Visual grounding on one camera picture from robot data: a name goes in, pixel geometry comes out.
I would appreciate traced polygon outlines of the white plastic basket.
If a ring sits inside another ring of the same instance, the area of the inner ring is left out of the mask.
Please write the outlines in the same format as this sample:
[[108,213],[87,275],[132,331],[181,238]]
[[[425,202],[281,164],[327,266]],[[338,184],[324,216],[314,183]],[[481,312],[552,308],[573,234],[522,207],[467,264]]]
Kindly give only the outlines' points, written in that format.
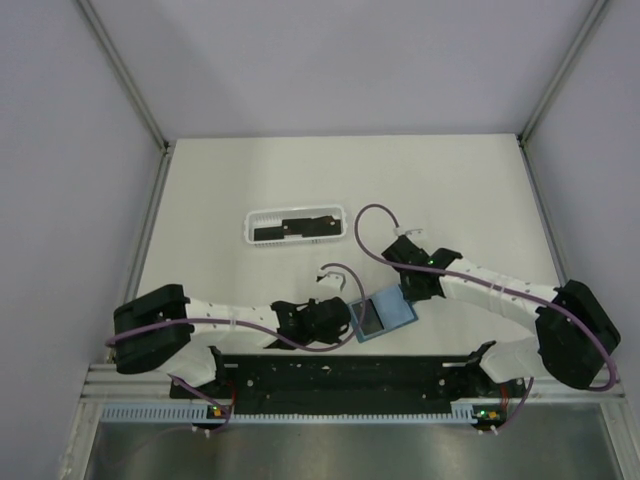
[[346,211],[338,204],[253,210],[243,224],[244,240],[255,247],[339,241],[347,230]]

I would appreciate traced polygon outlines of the black VIP credit card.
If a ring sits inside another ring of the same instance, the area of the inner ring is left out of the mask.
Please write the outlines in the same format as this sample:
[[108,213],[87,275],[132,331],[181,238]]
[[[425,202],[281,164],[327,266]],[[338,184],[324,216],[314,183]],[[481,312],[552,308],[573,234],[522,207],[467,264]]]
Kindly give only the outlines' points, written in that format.
[[365,317],[361,324],[361,332],[364,337],[376,335],[384,330],[384,325],[377,313],[374,305],[367,302],[365,307]]

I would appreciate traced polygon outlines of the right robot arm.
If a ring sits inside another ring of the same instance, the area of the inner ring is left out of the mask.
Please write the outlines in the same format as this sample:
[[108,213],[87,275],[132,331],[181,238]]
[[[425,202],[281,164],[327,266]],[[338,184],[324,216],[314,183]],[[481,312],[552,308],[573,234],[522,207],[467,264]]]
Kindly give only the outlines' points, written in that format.
[[513,321],[528,337],[495,342],[467,370],[469,388],[487,396],[503,382],[550,375],[576,390],[603,390],[593,384],[621,336],[591,289],[570,280],[537,285],[473,264],[459,252],[440,248],[429,254],[399,236],[382,257],[400,275],[411,303],[441,297],[475,305]]

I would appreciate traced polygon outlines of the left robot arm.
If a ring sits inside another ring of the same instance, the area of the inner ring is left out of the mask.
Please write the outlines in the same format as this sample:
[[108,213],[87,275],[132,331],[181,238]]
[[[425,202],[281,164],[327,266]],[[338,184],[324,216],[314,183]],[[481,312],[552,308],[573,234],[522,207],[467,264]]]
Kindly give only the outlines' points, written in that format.
[[314,351],[320,344],[331,351],[346,338],[351,312],[339,297],[239,307],[197,300],[168,284],[116,308],[113,319],[108,346],[118,373],[162,372],[212,397],[226,387],[225,347]]

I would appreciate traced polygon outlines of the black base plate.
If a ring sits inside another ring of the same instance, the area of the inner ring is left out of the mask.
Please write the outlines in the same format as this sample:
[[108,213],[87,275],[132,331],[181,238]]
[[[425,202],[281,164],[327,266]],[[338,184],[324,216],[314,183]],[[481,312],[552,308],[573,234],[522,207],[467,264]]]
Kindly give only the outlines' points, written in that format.
[[449,413],[460,399],[498,404],[525,391],[498,384],[464,356],[227,355],[223,377],[200,387],[238,414]]

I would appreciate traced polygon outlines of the aluminium front rail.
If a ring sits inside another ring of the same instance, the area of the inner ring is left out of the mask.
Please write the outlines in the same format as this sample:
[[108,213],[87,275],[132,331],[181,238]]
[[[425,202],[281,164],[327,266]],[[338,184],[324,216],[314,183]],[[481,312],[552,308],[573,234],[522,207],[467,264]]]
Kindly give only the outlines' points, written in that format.
[[91,364],[80,399],[85,402],[156,402],[169,398],[170,379],[161,372],[125,375],[114,364]]

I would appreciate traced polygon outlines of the left aluminium frame post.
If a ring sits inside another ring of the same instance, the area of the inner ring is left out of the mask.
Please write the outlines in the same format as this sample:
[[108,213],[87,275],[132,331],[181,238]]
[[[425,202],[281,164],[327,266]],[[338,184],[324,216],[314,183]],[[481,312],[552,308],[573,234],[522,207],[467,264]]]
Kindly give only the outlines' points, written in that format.
[[169,150],[170,142],[163,134],[159,123],[152,114],[142,91],[138,87],[130,69],[112,40],[93,2],[89,0],[74,0],[73,4],[84,21],[87,30],[97,42],[98,48],[102,52],[138,120],[151,137],[156,148],[160,152],[166,153]]

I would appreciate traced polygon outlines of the aluminium frame post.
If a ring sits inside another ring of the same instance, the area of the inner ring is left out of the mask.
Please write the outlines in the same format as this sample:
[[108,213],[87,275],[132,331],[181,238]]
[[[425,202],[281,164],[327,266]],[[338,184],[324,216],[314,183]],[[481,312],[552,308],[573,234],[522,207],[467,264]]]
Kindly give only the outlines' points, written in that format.
[[590,3],[589,9],[582,20],[579,29],[573,35],[571,42],[555,67],[553,75],[547,82],[542,95],[537,100],[531,114],[518,134],[518,143],[525,148],[532,139],[540,123],[553,106],[557,96],[571,76],[577,63],[585,53],[591,39],[607,16],[613,1],[597,0]]
[[163,134],[159,123],[152,114],[142,91],[138,87],[130,69],[112,40],[93,2],[89,0],[74,0],[73,4],[84,21],[87,30],[97,42],[98,48],[102,52],[138,120],[151,137],[156,148],[160,152],[166,153],[169,150],[170,142]]

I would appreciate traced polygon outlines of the right aluminium frame post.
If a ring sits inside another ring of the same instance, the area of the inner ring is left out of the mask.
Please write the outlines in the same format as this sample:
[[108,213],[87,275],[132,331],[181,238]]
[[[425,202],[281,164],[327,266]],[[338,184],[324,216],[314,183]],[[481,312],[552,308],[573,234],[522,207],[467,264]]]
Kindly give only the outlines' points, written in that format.
[[571,76],[577,63],[585,53],[591,39],[607,16],[613,1],[597,0],[590,3],[589,9],[582,20],[579,29],[573,35],[571,42],[555,67],[553,75],[547,82],[542,95],[537,100],[531,114],[518,134],[518,143],[525,148],[532,139],[540,123],[553,106],[557,96]]

